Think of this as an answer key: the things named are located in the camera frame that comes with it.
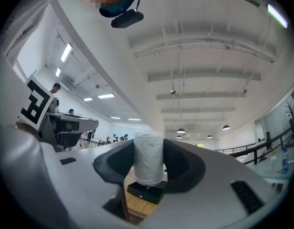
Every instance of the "headset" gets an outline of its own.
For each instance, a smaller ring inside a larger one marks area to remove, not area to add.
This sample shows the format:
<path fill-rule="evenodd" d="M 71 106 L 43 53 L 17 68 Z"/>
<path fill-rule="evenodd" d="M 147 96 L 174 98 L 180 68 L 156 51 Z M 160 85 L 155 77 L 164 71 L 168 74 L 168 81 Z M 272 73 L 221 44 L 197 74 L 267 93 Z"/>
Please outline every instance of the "headset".
<path fill-rule="evenodd" d="M 115 3 L 114 5 L 99 9 L 102 16 L 107 18 L 116 17 L 112 22 L 111 26 L 113 28 L 127 28 L 130 25 L 138 23 L 143 20 L 144 15 L 137 11 L 139 3 L 141 0 L 137 1 L 136 10 L 127 10 L 134 0 L 124 0 L 122 2 Z"/>

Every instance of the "black railing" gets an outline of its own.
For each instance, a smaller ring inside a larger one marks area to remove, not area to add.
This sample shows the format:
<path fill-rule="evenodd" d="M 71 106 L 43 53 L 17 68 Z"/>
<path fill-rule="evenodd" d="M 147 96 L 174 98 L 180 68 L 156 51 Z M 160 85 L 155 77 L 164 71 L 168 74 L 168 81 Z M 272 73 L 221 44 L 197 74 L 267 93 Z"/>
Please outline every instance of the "black railing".
<path fill-rule="evenodd" d="M 256 165 L 257 164 L 257 160 L 260 158 L 260 162 L 263 160 L 263 158 L 265 157 L 265 155 L 267 155 L 268 153 L 274 151 L 275 149 L 277 149 L 278 147 L 281 147 L 281 149 L 283 150 L 284 146 L 284 142 L 286 142 L 287 140 L 289 140 L 293 134 L 290 133 L 290 135 L 283 141 L 283 136 L 286 135 L 288 132 L 290 132 L 291 129 L 287 129 L 286 131 L 284 131 L 283 133 L 281 133 L 280 135 L 276 136 L 275 138 L 263 143 L 263 144 L 260 144 L 256 147 L 252 147 L 252 148 L 249 148 L 247 150 L 243 150 L 243 151 L 240 151 L 240 152 L 237 152 L 237 153 L 234 153 L 234 154 L 230 154 L 231 156 L 233 157 L 240 157 L 240 156 L 243 156 L 243 155 L 247 155 L 247 154 L 250 154 L 252 152 L 254 152 L 254 159 L 253 160 L 250 160 L 248 162 L 245 162 L 244 164 L 248 164 L 248 163 L 251 163 L 251 162 L 254 162 L 254 164 Z M 280 143 L 279 145 L 277 145 L 276 147 L 271 147 L 272 143 L 275 142 L 276 140 L 280 140 Z M 266 153 L 263 153 L 261 156 L 257 157 L 257 150 L 263 148 L 263 147 L 268 147 L 269 148 L 269 151 L 267 151 Z"/>
<path fill-rule="evenodd" d="M 226 149 L 215 149 L 217 152 L 221 152 L 223 154 L 234 154 L 240 151 L 248 150 L 249 146 L 255 145 L 256 143 L 240 146 L 240 147 L 233 147 L 233 148 L 226 148 Z"/>

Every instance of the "blue bottle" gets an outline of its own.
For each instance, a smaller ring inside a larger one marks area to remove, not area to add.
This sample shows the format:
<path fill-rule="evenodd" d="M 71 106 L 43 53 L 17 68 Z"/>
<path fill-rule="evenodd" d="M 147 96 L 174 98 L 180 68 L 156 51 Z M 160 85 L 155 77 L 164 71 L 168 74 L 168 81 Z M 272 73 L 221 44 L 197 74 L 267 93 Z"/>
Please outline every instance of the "blue bottle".
<path fill-rule="evenodd" d="M 284 149 L 283 151 L 283 165 L 282 165 L 282 173 L 285 174 L 288 171 L 288 160 L 289 156 L 287 153 L 287 148 Z"/>

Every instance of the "window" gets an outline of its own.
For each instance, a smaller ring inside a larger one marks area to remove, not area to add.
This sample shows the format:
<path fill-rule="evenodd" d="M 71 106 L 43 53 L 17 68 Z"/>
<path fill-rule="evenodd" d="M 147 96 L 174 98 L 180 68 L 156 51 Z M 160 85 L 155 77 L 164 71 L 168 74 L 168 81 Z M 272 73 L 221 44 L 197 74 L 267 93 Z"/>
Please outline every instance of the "window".
<path fill-rule="evenodd" d="M 192 145 L 197 146 L 197 147 L 204 148 L 204 143 L 198 143 L 198 144 L 192 144 Z"/>

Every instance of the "black slot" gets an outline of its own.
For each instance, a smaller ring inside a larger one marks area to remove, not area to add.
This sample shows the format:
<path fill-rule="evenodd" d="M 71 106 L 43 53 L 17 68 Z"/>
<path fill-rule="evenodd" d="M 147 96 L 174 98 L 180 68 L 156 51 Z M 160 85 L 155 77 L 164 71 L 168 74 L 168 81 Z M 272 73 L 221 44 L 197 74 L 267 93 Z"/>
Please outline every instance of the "black slot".
<path fill-rule="evenodd" d="M 75 162 L 76 159 L 75 158 L 65 158 L 65 159 L 60 159 L 60 162 L 61 164 L 64 166 L 64 165 L 67 165 L 69 163 L 72 163 L 72 162 Z"/>
<path fill-rule="evenodd" d="M 235 181 L 231 187 L 249 215 L 263 206 L 263 202 L 245 181 Z"/>

